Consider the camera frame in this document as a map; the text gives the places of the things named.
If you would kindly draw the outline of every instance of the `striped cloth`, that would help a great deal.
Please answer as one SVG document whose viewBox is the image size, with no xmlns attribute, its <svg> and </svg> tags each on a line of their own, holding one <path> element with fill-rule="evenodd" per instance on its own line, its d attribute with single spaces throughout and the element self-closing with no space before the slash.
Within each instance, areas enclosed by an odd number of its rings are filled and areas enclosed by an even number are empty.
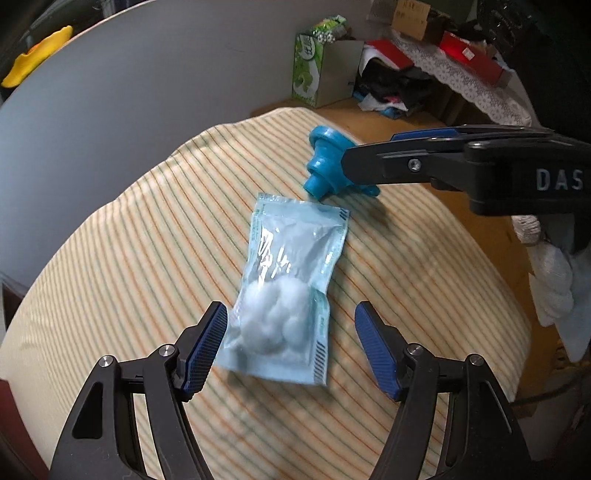
<svg viewBox="0 0 591 480">
<path fill-rule="evenodd" d="M 233 305 L 257 194 L 305 197 L 307 136 L 326 124 L 306 109 L 280 109 L 213 127 L 91 215 L 56 253 L 0 349 L 0 376 L 48 464 L 101 355 L 148 355 L 196 323 L 212 300 Z M 509 398 L 515 394 L 529 324 L 453 215 L 419 185 L 328 203 L 351 211 L 328 292 L 328 387 L 213 368 L 186 410 L 216 479 L 369 477 L 397 405 L 377 388 L 355 333 L 353 311 L 362 300 L 436 355 L 481 353 Z M 145 462 L 158 478 L 143 397 L 137 399 Z M 423 476 L 435 471 L 445 416 L 442 396 Z"/>
</svg>

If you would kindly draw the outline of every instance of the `yellow object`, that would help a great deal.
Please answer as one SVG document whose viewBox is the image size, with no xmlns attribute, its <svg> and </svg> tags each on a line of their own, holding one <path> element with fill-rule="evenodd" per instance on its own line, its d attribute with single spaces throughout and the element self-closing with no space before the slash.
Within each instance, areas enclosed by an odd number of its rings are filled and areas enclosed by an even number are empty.
<svg viewBox="0 0 591 480">
<path fill-rule="evenodd" d="M 49 58 L 71 39 L 73 31 L 72 26 L 68 25 L 57 32 L 53 32 L 37 45 L 33 45 L 27 53 L 21 53 L 0 85 L 5 88 L 14 88 L 20 85 L 45 59 Z"/>
</svg>

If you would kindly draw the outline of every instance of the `green tissue box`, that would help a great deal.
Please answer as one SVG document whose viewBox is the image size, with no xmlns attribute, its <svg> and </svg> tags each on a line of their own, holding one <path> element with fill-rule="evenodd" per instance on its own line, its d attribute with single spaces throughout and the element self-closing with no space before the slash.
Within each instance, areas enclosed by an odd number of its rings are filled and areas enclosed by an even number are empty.
<svg viewBox="0 0 591 480">
<path fill-rule="evenodd" d="M 292 97 L 318 108 L 353 95 L 363 41 L 322 44 L 312 35 L 295 38 Z"/>
</svg>

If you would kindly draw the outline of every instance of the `plastic bag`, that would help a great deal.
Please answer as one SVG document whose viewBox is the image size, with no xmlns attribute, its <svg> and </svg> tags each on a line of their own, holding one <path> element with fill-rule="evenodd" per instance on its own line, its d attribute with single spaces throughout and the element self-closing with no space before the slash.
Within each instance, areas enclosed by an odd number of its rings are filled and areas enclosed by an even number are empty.
<svg viewBox="0 0 591 480">
<path fill-rule="evenodd" d="M 259 195 L 242 287 L 217 365 L 271 380 L 326 385 L 326 290 L 348 221 L 348 210 Z"/>
</svg>

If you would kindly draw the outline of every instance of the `metal screw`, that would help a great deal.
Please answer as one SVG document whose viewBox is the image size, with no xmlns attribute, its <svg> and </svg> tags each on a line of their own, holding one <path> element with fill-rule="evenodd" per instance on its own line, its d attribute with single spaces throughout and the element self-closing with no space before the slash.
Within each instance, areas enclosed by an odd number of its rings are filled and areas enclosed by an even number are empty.
<svg viewBox="0 0 591 480">
<path fill-rule="evenodd" d="M 410 353 L 413 356 L 419 356 L 423 353 L 424 348 L 419 345 L 418 343 L 411 343 L 408 346 L 408 353 Z"/>
<path fill-rule="evenodd" d="M 158 353 L 160 356 L 170 356 L 174 353 L 174 345 L 171 345 L 170 343 L 163 345 L 158 350 Z"/>
<path fill-rule="evenodd" d="M 408 168 L 410 171 L 419 171 L 421 170 L 421 161 L 418 158 L 411 158 L 408 161 Z"/>
<path fill-rule="evenodd" d="M 99 360 L 99 367 L 108 367 L 110 364 L 113 363 L 113 357 L 110 355 L 105 355 L 101 357 Z"/>
<path fill-rule="evenodd" d="M 484 364 L 484 359 L 480 355 L 474 353 L 473 355 L 470 355 L 470 363 L 480 367 Z"/>
</svg>

